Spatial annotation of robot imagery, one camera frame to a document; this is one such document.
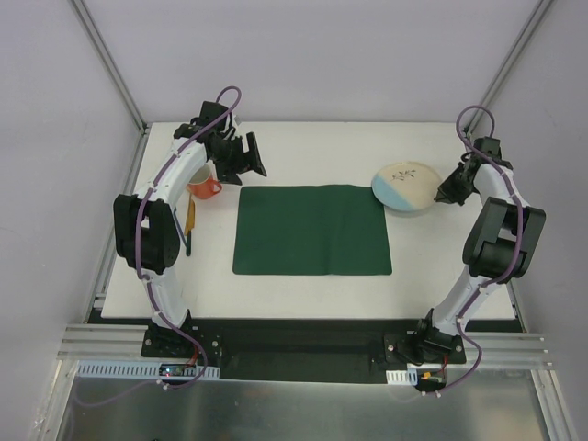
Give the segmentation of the orange mug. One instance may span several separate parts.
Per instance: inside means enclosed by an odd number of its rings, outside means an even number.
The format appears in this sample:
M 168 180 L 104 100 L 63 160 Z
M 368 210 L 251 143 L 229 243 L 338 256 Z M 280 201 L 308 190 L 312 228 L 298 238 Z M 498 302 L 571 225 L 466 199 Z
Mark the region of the orange mug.
M 222 184 L 214 178 L 210 167 L 205 164 L 191 177 L 187 191 L 198 199 L 206 200 L 218 195 L 222 191 Z

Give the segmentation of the cream and blue plate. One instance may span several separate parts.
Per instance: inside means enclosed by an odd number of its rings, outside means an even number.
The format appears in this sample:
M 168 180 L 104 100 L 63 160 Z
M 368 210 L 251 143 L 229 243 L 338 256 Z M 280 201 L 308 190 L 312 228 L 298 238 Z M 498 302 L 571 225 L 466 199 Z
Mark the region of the cream and blue plate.
M 376 172 L 371 189 L 385 207 L 403 213 L 428 209 L 435 203 L 442 179 L 429 165 L 418 162 L 389 164 Z

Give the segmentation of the gold knife black handle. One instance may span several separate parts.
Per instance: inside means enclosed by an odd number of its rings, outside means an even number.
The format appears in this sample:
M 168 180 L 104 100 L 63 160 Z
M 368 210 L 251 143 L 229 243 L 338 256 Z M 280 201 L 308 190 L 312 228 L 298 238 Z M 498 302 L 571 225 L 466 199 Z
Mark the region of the gold knife black handle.
M 187 220 L 185 225 L 186 256 L 192 254 L 192 231 L 195 227 L 196 204 L 193 198 L 189 198 Z

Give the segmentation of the dark green placemat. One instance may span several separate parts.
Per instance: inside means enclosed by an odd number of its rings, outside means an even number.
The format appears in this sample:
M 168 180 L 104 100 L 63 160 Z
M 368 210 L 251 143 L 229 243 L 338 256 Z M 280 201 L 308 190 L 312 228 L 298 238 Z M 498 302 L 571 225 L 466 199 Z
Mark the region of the dark green placemat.
M 232 270 L 247 276 L 388 276 L 384 208 L 368 187 L 245 187 Z

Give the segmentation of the gold spoon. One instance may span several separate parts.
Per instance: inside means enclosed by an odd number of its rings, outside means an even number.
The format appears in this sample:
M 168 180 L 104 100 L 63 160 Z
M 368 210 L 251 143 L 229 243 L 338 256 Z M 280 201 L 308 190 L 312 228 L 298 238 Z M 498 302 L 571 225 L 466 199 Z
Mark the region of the gold spoon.
M 192 231 L 194 228 L 194 218 L 195 218 L 195 203 L 191 196 L 188 197 L 187 203 L 187 216 L 185 221 L 185 235 L 188 235 L 189 232 Z

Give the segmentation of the blue fork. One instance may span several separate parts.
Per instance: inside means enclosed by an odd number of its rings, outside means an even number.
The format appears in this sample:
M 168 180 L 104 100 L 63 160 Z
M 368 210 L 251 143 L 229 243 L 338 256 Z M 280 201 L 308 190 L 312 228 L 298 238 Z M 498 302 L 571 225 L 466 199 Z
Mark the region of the blue fork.
M 177 209 L 174 209 L 173 216 L 174 216 L 175 226 L 176 226 L 176 229 L 178 232 L 178 236 L 180 237 L 180 240 L 185 247 L 186 256 L 191 256 L 191 232 L 188 232 L 188 233 L 184 232 L 184 228 L 180 224 L 180 221 L 177 216 Z

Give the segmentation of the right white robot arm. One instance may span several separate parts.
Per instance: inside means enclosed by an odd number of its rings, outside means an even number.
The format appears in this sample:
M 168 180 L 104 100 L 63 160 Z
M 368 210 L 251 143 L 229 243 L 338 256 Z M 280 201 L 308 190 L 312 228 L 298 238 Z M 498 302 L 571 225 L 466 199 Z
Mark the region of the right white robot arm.
M 464 269 L 407 338 L 415 365 L 457 352 L 473 313 L 497 288 L 526 273 L 545 225 L 546 212 L 530 206 L 516 188 L 513 167 L 502 158 L 497 139 L 478 138 L 439 186 L 435 201 L 461 205 L 473 194 L 482 208 L 464 244 Z

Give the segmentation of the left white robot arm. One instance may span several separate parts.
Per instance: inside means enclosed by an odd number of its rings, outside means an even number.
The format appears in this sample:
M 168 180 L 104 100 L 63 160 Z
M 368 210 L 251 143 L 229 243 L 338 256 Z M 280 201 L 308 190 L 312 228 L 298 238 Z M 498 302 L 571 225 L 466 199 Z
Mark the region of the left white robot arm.
M 240 186 L 240 176 L 248 172 L 266 176 L 255 135 L 239 133 L 233 110 L 205 101 L 197 117 L 176 129 L 152 177 L 113 204 L 116 252 L 145 286 L 153 323 L 168 329 L 163 347 L 176 357 L 193 350 L 195 336 L 182 327 L 188 307 L 175 274 L 181 245 L 175 206 L 190 179 L 208 164 L 223 184 Z

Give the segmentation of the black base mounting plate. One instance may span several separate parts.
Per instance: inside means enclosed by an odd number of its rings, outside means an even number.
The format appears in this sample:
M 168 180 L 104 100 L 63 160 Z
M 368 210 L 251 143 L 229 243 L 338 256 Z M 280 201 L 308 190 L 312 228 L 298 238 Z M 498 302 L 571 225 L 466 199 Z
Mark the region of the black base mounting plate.
M 149 325 L 141 356 L 199 361 L 222 379 L 383 384 L 408 362 L 462 364 L 459 336 L 444 336 L 410 319 L 196 319 L 182 326 L 189 340 Z

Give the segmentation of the left aluminium frame post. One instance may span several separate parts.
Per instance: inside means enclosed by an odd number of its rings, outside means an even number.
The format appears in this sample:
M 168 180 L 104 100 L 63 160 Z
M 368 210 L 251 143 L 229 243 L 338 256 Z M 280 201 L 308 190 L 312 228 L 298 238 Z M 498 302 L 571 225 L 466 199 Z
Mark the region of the left aluminium frame post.
M 137 106 L 125 80 L 123 79 L 120 70 L 111 54 L 111 51 L 109 50 L 107 43 L 102 36 L 90 9 L 86 4 L 86 1 L 69 0 L 68 4 L 79 20 L 86 36 L 89 38 L 90 44 L 93 47 L 97 58 L 103 65 L 108 78 L 113 84 L 124 108 L 130 115 L 134 126 L 140 132 L 145 132 L 148 124 L 143 118 L 139 107 Z

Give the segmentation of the aluminium frame post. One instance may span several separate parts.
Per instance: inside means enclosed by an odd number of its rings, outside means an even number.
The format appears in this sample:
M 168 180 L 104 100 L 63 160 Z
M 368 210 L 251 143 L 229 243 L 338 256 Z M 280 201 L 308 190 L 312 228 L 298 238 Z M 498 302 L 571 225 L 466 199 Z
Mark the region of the aluminium frame post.
M 500 67 L 486 88 L 479 103 L 480 106 L 485 107 L 488 110 L 491 109 L 493 103 L 505 87 L 509 77 L 514 72 L 516 65 L 525 54 L 530 42 L 537 34 L 542 23 L 555 4 L 555 0 L 536 1 L 531 13 L 506 53 Z
M 108 78 L 113 84 L 124 108 L 130 115 L 134 126 L 140 132 L 145 132 L 148 124 L 143 118 L 139 107 L 137 106 L 125 80 L 123 79 L 120 70 L 111 54 L 111 51 L 109 50 L 107 43 L 102 36 L 90 9 L 86 4 L 86 1 L 69 0 L 68 4 L 79 20 L 86 36 L 89 38 L 90 44 L 93 47 L 97 58 L 103 65 Z

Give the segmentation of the right aluminium frame post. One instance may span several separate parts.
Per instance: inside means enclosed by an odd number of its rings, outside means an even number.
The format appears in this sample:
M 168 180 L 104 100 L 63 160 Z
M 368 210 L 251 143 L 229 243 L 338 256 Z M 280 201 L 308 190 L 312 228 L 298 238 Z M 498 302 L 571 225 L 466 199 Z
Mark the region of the right aluminium frame post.
M 555 4 L 555 0 L 536 1 L 531 13 L 506 53 L 500 67 L 486 88 L 479 103 L 480 106 L 485 107 L 488 110 L 491 109 L 493 103 L 505 87 L 509 77 L 514 72 L 516 65 L 525 54 L 530 42 L 537 34 L 542 23 Z

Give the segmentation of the aluminium rail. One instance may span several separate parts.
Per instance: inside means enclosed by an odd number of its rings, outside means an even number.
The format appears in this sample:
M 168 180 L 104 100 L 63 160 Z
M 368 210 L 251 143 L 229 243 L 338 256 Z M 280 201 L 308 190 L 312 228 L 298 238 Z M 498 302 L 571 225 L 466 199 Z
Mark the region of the aluminium rail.
M 135 358 L 140 356 L 146 325 L 70 324 L 58 358 Z

